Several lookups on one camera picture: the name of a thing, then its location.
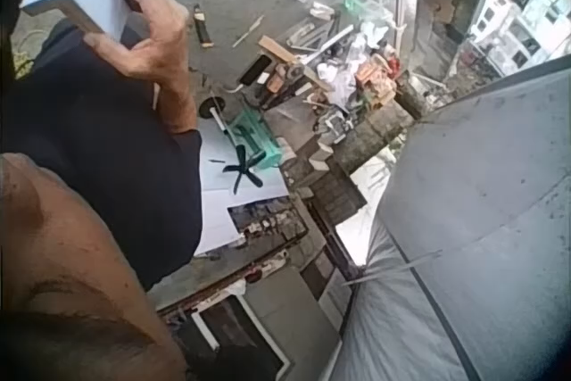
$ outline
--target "handle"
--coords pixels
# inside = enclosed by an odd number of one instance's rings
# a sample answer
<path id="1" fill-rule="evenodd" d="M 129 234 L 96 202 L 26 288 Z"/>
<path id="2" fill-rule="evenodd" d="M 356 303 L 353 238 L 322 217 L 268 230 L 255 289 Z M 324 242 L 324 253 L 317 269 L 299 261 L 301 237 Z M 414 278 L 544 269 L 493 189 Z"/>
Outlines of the handle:
<path id="1" fill-rule="evenodd" d="M 198 34 L 198 40 L 203 48 L 211 48 L 214 46 L 211 37 L 206 29 L 206 16 L 204 12 L 200 9 L 200 5 L 194 6 L 194 24 L 196 26 L 196 33 Z"/>

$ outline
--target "propeller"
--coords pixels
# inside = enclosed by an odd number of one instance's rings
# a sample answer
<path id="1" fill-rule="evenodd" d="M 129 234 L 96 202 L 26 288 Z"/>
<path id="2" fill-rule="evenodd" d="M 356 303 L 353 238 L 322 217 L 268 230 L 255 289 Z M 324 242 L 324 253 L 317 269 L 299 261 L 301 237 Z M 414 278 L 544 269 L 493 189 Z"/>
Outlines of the propeller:
<path id="1" fill-rule="evenodd" d="M 236 154 L 238 155 L 238 165 L 228 165 L 224 167 L 223 172 L 230 173 L 236 172 L 238 173 L 238 177 L 236 179 L 236 183 L 234 184 L 234 195 L 238 193 L 238 187 L 240 186 L 240 181 L 242 180 L 242 176 L 246 176 L 250 179 L 252 183 L 256 187 L 264 186 L 264 183 L 261 179 L 253 174 L 250 169 L 258 165 L 260 162 L 266 158 L 265 152 L 260 152 L 252 156 L 249 160 L 246 160 L 246 148 L 244 145 L 237 145 L 236 146 Z"/>

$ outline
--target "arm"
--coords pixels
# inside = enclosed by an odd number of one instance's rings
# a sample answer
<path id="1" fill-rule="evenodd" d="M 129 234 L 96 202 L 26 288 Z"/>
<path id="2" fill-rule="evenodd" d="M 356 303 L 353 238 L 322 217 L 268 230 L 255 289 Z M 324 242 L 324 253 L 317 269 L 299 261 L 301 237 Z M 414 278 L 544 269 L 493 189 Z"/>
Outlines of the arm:
<path id="1" fill-rule="evenodd" d="M 148 19 L 151 35 L 128 50 L 104 34 L 89 33 L 86 44 L 125 76 L 157 83 L 158 113 L 172 134 L 196 129 L 196 106 L 188 74 L 190 13 L 175 0 L 134 0 Z"/>

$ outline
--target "ear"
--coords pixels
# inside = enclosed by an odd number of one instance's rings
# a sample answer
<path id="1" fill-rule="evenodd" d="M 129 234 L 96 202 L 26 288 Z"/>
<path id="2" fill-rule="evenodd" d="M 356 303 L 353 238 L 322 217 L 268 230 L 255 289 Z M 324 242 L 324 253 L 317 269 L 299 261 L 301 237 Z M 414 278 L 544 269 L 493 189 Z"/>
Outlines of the ear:
<path id="1" fill-rule="evenodd" d="M 0 155 L 0 237 L 41 228 L 41 202 L 29 172 L 37 169 L 28 157 L 15 153 Z"/>

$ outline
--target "person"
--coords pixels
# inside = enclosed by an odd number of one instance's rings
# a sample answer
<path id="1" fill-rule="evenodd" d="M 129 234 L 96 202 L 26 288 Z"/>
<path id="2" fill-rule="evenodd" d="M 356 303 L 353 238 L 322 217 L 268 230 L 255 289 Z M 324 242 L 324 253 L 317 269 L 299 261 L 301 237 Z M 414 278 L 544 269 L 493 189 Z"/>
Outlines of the person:
<path id="1" fill-rule="evenodd" d="M 61 22 L 2 97 L 2 379 L 185 377 L 145 291 L 202 232 L 189 12 L 130 1 L 149 38 Z"/>

